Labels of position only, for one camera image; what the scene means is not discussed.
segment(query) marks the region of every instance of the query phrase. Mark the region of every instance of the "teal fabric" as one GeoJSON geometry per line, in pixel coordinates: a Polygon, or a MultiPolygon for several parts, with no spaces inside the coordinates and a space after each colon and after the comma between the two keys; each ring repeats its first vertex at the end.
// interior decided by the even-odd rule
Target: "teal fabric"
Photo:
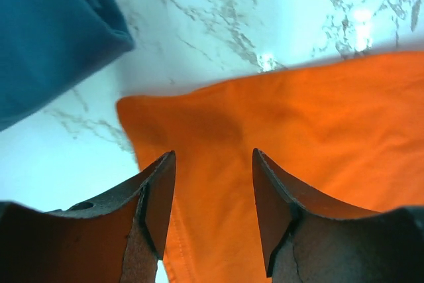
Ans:
{"type": "Polygon", "coordinates": [[[0,0],[0,131],[133,46],[114,0],[0,0]]]}

